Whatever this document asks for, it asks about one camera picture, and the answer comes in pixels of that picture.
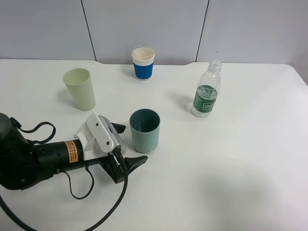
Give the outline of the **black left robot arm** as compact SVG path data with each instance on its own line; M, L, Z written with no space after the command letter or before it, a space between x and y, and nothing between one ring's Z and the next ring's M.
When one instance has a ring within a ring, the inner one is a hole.
M51 142L56 130L43 141L23 137L21 124L0 115L0 183L9 190L25 190L55 174L99 164L115 183L124 181L125 126L92 113L73 140Z

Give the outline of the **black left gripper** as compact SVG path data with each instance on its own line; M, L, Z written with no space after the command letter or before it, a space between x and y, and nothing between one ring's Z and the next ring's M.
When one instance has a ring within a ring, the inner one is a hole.
M126 126L112 123L118 134L124 133ZM31 172L61 172L99 164L118 184L125 181L125 176L146 163L147 156L134 158L125 157L124 164L118 164L113 155L97 159L84 160L83 148L80 140L60 141L52 143L33 143L33 157Z

